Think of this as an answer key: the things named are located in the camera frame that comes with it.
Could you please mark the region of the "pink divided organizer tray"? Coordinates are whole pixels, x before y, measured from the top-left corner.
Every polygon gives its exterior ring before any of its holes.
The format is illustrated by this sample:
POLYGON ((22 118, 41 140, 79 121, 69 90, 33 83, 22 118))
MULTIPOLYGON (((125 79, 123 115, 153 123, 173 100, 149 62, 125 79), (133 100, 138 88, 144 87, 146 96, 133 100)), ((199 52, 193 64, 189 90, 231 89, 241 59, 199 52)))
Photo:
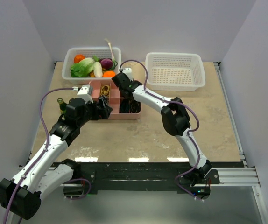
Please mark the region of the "pink divided organizer tray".
POLYGON ((101 79, 101 80, 92 80, 89 82, 89 85, 92 86, 92 99, 97 101, 101 97, 101 87, 109 85, 109 96, 108 105, 113 109, 109 119, 110 120, 136 120, 141 117, 141 112, 139 113, 120 113, 120 104, 124 99, 118 87, 115 86, 114 82, 111 79, 101 79))

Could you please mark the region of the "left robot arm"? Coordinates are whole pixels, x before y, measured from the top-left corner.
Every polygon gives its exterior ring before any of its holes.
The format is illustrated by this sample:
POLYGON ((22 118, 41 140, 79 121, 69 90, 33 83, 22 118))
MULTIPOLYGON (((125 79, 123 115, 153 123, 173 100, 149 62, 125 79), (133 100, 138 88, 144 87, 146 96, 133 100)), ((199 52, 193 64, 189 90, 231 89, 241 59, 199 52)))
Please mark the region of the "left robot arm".
POLYGON ((29 220, 52 191, 65 182, 77 183, 81 179, 78 164, 72 160, 62 162, 50 173, 47 171, 79 136, 85 123, 108 119, 111 111, 106 97, 99 97, 97 101, 84 101, 82 98, 69 101, 65 114, 53 125, 37 154, 11 180, 1 180, 0 203, 6 209, 4 222, 10 212, 29 220))

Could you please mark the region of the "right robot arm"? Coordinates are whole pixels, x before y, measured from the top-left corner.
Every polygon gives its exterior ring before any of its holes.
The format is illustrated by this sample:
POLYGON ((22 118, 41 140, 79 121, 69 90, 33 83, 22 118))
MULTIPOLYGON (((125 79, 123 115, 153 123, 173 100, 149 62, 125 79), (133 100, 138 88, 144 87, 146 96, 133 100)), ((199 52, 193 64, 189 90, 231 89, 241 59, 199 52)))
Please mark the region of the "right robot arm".
POLYGON ((164 130, 174 136, 184 149, 191 168, 179 176, 189 175, 197 183, 204 183, 212 170, 211 162, 200 150, 190 128, 189 108, 178 97, 171 99, 161 96, 123 72, 115 75, 112 81, 124 98, 143 103, 161 114, 164 130))

